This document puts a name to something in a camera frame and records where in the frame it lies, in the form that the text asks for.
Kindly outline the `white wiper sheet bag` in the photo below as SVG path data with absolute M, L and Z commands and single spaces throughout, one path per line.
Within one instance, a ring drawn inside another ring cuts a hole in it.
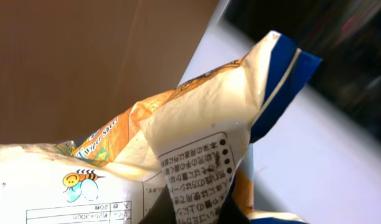
M 80 146 L 0 144 L 0 223 L 301 223 L 253 209 L 252 144 L 320 63 L 271 31 L 243 58 L 135 103 Z

